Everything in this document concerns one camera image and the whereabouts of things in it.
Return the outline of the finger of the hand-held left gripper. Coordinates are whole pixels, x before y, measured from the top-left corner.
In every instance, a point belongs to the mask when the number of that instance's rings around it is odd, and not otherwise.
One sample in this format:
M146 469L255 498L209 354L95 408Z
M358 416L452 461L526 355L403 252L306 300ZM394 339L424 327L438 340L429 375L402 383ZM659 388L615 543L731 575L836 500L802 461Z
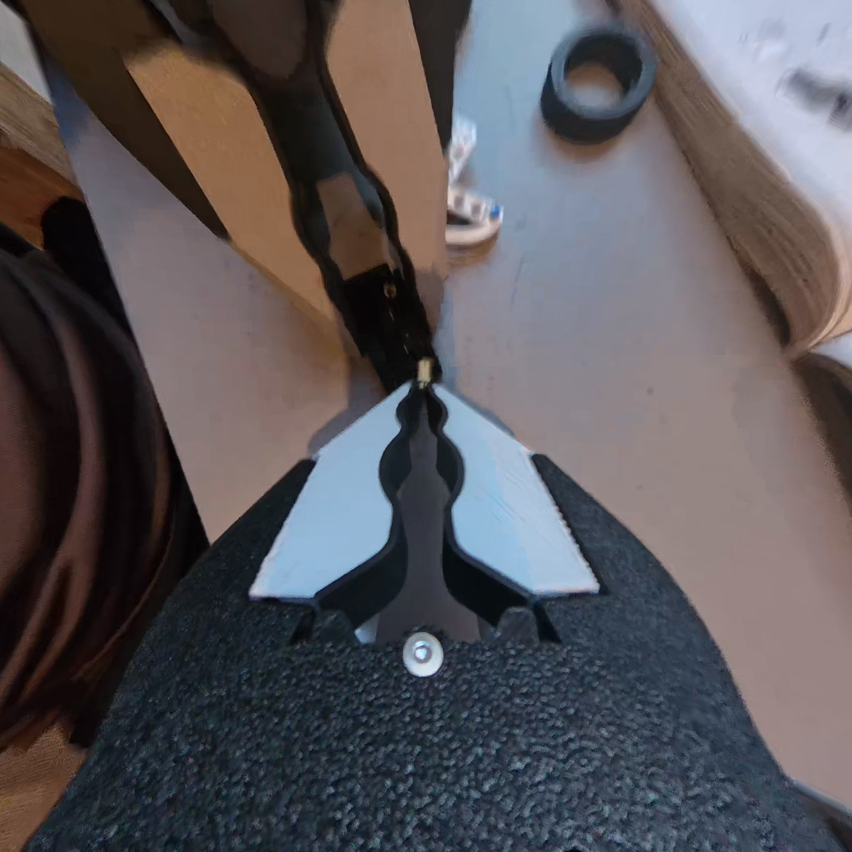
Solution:
M448 178L415 28L409 2L340 2L332 13L327 97L353 164L325 179L328 287L339 306L346 279L382 264L402 270L433 340Z
M182 47L124 59L228 233L231 247L275 283L329 345L358 349L300 239L290 187L256 103L231 70Z

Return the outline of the person's brown shirt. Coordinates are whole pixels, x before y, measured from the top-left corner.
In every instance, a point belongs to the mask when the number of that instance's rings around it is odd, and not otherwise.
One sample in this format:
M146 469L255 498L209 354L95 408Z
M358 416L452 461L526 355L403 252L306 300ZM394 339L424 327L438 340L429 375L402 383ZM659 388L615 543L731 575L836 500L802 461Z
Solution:
M1 261L1 743L91 740L187 569L193 506L130 331L43 252Z

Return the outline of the open instruction booklet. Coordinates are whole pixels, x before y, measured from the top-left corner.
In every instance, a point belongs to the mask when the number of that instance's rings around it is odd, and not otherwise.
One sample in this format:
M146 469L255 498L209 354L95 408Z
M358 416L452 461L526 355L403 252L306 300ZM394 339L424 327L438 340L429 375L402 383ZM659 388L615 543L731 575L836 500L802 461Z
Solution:
M786 323L850 494L851 3L623 1L710 207Z

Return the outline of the white curved toy panel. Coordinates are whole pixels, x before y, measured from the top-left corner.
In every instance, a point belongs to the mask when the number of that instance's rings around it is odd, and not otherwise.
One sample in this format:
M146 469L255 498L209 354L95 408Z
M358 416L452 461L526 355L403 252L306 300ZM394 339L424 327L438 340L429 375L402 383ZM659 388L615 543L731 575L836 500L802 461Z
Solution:
M458 183L474 153L476 143L476 124L458 113L453 114L451 138L446 152L450 186Z
M484 245L501 229L505 208L468 187L451 184L446 196L445 238L448 247Z

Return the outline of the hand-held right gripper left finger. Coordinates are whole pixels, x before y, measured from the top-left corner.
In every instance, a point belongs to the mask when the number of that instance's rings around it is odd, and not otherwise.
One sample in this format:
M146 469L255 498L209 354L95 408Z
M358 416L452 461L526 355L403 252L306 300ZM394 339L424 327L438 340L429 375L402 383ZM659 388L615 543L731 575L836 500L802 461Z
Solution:
M315 455L250 600L340 611L353 626L376 618L406 578L399 490L407 476L403 384Z

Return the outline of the grey desk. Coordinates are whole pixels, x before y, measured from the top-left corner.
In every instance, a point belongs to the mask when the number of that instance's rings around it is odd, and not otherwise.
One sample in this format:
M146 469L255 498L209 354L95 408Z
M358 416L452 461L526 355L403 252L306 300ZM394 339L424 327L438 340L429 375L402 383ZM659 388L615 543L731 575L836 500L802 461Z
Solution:
M655 554L783 769L849 805L850 513L800 385L656 105L600 154L540 118L552 49L603 10L474 4L460 105L506 221L420 284L444 374ZM379 389L46 72L215 540Z

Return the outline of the black patterned toy beam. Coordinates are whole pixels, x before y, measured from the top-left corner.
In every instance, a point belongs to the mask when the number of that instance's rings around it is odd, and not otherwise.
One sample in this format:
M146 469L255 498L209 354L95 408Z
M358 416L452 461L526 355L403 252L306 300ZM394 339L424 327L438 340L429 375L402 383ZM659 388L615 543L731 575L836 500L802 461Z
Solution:
M387 281L397 288L392 301L383 293ZM386 392L416 380L421 358L433 358L434 380L442 377L417 287L402 270L382 264L346 279L340 287L338 307L359 352L370 361Z

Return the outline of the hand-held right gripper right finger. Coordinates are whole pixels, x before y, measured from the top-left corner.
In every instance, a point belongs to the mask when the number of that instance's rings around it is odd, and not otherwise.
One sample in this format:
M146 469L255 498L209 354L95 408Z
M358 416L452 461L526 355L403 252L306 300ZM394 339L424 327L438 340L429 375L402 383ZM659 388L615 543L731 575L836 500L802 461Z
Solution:
M548 626L546 602L602 591L530 449L442 385L433 434L449 492L442 573L459 603L490 626L520 608Z

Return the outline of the black toy tire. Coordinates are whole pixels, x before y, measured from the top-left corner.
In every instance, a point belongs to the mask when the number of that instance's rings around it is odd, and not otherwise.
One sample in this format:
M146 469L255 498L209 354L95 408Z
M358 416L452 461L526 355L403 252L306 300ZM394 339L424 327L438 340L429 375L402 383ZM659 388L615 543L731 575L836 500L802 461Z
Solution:
M607 104L583 100L571 76L599 70L617 86ZM599 145L624 132L642 111L655 87L658 60L646 38L620 23L579 28L555 48L543 83L540 111L560 138Z

